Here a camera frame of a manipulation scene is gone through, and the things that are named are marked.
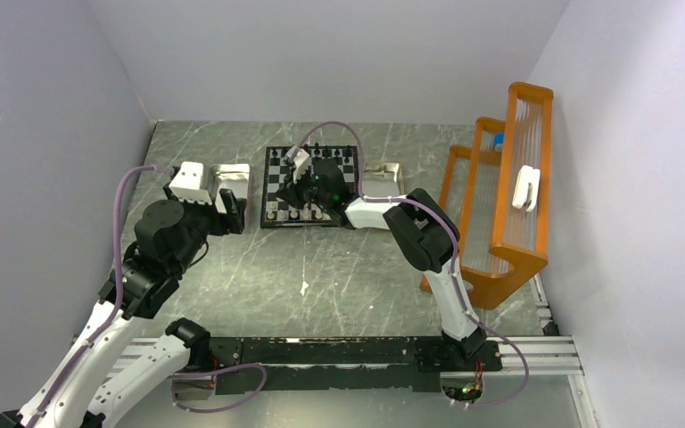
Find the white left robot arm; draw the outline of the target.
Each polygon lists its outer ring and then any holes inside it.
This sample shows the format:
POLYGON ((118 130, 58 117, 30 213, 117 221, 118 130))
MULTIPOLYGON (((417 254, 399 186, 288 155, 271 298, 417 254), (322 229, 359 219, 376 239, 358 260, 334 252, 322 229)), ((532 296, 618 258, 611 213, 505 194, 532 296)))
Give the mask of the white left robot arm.
POLYGON ((116 266, 82 334, 32 399, 0 414, 0 427, 114 427, 172 375, 214 375, 210 332, 180 318, 146 354, 107 376, 178 289, 208 236, 243 232, 246 205, 246 198, 229 189, 206 202, 171 194, 149 205, 136 223, 135 241, 115 251, 116 266))

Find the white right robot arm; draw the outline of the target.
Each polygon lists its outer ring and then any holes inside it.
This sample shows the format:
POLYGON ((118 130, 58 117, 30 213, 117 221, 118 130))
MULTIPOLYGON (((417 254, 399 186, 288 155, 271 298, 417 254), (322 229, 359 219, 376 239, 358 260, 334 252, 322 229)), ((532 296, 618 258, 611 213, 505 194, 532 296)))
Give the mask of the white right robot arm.
POLYGON ((350 190, 335 160, 300 155, 287 160, 290 173, 277 196, 297 209, 307 202, 318 206, 335 226, 390 232, 437 302, 446 359, 457 369, 469 368, 480 356, 486 332, 460 274, 459 231, 430 194, 417 188, 400 196, 371 197, 350 190))

